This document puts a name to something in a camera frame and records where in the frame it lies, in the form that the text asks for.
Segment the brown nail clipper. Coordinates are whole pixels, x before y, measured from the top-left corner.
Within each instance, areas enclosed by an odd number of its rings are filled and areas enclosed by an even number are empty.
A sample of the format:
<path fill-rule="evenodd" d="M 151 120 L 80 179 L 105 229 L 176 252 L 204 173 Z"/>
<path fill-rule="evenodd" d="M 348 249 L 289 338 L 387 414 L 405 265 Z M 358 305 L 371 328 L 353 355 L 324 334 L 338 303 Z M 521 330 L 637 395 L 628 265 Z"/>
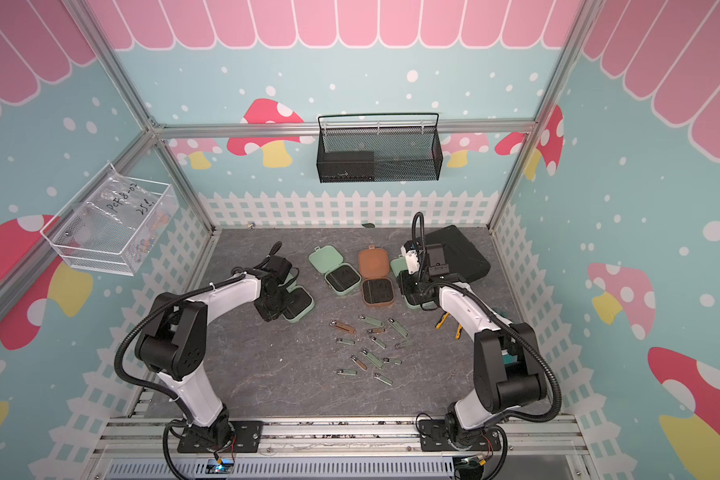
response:
<path fill-rule="evenodd" d="M 334 328 L 336 328 L 336 329 L 345 331 L 345 332 L 347 332 L 347 333 L 350 333 L 350 334 L 353 334 L 353 335 L 356 334 L 356 329 L 355 329 L 354 327 L 350 326 L 350 325 L 345 324 L 345 323 L 338 322 L 338 321 L 335 321 L 335 320 L 334 320 L 334 321 L 331 321 L 331 322 L 329 323 L 329 325 L 332 326 L 332 327 L 334 327 Z"/>

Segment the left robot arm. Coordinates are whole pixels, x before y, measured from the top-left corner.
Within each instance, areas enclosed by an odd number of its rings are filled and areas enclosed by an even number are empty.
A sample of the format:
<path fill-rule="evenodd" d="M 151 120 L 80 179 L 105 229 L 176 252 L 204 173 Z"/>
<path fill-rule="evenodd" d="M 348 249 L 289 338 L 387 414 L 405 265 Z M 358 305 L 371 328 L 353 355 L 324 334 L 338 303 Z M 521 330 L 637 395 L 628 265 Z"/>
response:
<path fill-rule="evenodd" d="M 235 439 L 228 409 L 203 365 L 208 325 L 246 304 L 254 305 L 266 322 L 285 312 L 292 263 L 278 255 L 281 247 L 276 242 L 257 265 L 235 267 L 223 281 L 184 294 L 158 295 L 115 353 L 117 376 L 166 395 L 183 415 L 167 429 L 183 427 L 182 434 L 203 449 L 224 449 Z"/>

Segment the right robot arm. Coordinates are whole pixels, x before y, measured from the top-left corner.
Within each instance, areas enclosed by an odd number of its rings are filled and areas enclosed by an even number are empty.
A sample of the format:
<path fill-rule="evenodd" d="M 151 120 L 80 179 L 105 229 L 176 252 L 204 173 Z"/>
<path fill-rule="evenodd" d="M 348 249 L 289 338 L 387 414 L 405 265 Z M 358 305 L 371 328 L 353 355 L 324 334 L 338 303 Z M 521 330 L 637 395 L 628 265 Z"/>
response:
<path fill-rule="evenodd" d="M 448 407 L 448 441 L 465 449 L 485 430 L 517 418 L 546 423 L 561 412 L 560 382 L 539 351 L 534 329 L 488 306 L 445 263 L 443 247 L 410 240 L 401 248 L 414 298 L 440 307 L 473 341 L 473 390 Z"/>

